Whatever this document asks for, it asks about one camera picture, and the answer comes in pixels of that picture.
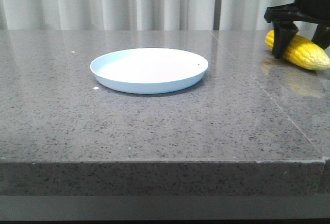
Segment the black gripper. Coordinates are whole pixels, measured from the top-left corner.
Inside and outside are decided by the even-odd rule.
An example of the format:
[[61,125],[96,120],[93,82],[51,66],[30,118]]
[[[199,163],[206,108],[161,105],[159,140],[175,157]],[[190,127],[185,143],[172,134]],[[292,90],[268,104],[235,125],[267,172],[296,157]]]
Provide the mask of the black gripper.
[[268,7],[264,14],[273,24],[273,56],[281,58],[298,32],[295,21],[319,24],[312,42],[326,50],[330,45],[329,0],[294,0],[291,4]]

